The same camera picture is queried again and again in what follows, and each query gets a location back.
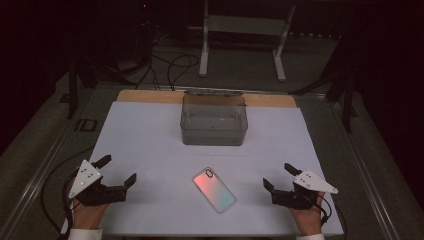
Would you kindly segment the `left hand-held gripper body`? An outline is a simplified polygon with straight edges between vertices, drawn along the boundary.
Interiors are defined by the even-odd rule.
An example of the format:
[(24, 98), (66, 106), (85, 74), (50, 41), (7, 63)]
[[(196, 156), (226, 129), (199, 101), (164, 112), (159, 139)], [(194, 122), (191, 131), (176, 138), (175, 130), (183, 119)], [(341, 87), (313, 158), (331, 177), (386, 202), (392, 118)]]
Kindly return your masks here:
[(80, 167), (72, 174), (73, 184), (68, 193), (69, 199), (77, 199), (85, 206), (99, 206), (126, 200), (127, 188), (121, 186), (106, 186), (101, 183), (103, 175), (100, 169), (83, 160)]

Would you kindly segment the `white table mat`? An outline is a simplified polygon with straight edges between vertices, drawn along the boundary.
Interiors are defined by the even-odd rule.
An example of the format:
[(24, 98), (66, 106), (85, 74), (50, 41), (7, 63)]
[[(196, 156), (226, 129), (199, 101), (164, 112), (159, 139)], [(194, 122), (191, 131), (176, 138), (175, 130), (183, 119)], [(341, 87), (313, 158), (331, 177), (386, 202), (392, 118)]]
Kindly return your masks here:
[[(136, 183), (123, 203), (109, 206), (102, 220), (106, 236), (294, 236), (290, 212), (271, 201), (264, 181), (292, 189), (284, 169), (322, 172), (298, 108), (250, 107), (240, 146), (183, 143), (178, 104), (115, 102), (97, 140), (92, 160), (112, 160), (101, 173), (107, 186), (130, 175)], [(193, 182), (204, 168), (214, 170), (235, 195), (235, 204), (217, 213)]]

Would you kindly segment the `iridescent phone case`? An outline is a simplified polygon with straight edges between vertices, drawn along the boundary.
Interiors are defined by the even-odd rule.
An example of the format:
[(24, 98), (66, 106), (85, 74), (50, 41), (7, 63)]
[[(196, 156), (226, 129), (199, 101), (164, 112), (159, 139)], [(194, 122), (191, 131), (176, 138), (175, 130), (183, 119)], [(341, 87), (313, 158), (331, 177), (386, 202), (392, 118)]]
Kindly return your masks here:
[(212, 168), (204, 168), (192, 180), (216, 213), (222, 214), (236, 203), (235, 195)]

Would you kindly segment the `person's left hand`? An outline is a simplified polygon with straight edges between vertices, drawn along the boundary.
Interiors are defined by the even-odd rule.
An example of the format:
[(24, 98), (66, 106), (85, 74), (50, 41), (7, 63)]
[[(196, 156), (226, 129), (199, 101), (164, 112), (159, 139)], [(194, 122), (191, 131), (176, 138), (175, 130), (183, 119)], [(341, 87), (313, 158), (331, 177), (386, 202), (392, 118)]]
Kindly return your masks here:
[(108, 204), (85, 206), (77, 199), (73, 200), (73, 227), (75, 229), (96, 230), (99, 228)]

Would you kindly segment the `white metal stand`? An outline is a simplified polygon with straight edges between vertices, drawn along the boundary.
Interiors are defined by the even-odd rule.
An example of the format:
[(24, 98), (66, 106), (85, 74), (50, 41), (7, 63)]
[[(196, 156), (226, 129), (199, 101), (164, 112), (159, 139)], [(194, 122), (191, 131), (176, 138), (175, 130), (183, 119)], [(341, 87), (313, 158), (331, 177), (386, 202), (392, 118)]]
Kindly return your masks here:
[(286, 75), (282, 63), (282, 52), (289, 35), (290, 26), (294, 13), (295, 5), (289, 7), (287, 16), (282, 20), (252, 18), (239, 16), (212, 15), (209, 13), (209, 0), (204, 0), (203, 16), (203, 45), (200, 57), (199, 76), (205, 77), (208, 72), (209, 59), (209, 36), (210, 32), (227, 32), (240, 34), (257, 34), (279, 36), (279, 45), (272, 51), (277, 80), (286, 81)]

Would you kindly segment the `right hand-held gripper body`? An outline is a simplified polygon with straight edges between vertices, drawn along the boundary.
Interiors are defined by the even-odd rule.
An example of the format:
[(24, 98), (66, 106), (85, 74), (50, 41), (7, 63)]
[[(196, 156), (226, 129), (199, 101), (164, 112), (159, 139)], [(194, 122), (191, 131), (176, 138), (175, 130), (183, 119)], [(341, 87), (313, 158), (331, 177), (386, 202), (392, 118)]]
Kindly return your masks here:
[(283, 191), (271, 186), (272, 203), (296, 210), (308, 210), (317, 204), (319, 192), (338, 193), (336, 187), (310, 170), (298, 170), (294, 174), (293, 187), (291, 191)]

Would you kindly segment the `black tripod stand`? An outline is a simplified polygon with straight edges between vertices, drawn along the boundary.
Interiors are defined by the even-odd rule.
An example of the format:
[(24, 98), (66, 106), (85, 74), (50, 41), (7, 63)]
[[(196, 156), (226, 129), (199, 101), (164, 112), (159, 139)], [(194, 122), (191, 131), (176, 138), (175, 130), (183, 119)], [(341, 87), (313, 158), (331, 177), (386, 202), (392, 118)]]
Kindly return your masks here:
[(80, 61), (85, 61), (88, 66), (93, 67), (95, 70), (98, 70), (101, 73), (109, 76), (112, 80), (120, 84), (133, 85), (133, 82), (124, 79), (117, 72), (114, 72), (105, 65), (96, 62), (92, 58), (84, 55), (77, 55), (76, 53), (71, 53), (68, 59), (68, 93), (64, 94), (60, 99), (61, 103), (68, 104), (68, 119), (72, 119), (78, 109), (77, 65)]
[(351, 114), (353, 110), (352, 103), (355, 74), (357, 73), (356, 68), (353, 66), (351, 48), (349, 47), (350, 43), (351, 41), (348, 35), (343, 34), (338, 40), (319, 78), (300, 89), (289, 91), (290, 95), (300, 96), (330, 83), (331, 86), (325, 93), (325, 99), (328, 102), (335, 103), (339, 101), (341, 97), (344, 97), (342, 101), (343, 108), (341, 120), (348, 133), (352, 132)]

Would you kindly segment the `black floor socket plate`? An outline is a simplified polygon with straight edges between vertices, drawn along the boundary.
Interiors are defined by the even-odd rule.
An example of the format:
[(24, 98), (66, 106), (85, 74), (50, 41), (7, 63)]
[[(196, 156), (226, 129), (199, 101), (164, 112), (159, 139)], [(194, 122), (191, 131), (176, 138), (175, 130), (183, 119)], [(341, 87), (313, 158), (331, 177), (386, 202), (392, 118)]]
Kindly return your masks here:
[(94, 132), (97, 128), (98, 122), (93, 119), (79, 119), (74, 128), (75, 132)]

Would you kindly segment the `transparent plastic storage box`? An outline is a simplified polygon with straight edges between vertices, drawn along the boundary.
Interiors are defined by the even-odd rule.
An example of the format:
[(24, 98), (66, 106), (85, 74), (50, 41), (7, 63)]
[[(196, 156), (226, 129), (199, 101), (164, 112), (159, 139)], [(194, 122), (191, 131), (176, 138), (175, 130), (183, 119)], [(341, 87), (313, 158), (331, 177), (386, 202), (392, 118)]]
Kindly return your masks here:
[(180, 128), (186, 145), (241, 146), (248, 130), (242, 92), (184, 92)]

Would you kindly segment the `person's right hand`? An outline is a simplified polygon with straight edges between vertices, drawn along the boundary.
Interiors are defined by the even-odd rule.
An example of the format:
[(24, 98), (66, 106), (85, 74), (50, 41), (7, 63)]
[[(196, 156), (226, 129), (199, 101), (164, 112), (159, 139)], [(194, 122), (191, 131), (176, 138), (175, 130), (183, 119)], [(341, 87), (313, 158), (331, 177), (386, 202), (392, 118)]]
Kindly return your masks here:
[(325, 193), (319, 192), (318, 195), (316, 204), (308, 210), (289, 209), (302, 236), (313, 236), (322, 233), (320, 207)]

